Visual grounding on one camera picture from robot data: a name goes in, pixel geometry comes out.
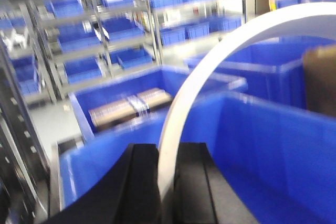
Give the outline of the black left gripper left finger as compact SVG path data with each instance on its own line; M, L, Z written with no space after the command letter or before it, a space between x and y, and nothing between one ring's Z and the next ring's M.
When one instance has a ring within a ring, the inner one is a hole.
M129 144L113 167L46 223L160 223L155 144Z

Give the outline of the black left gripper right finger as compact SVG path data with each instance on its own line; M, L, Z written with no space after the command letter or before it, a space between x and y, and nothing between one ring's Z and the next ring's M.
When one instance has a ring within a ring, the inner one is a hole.
M174 223L258 223L222 175L206 143L180 143L173 209Z

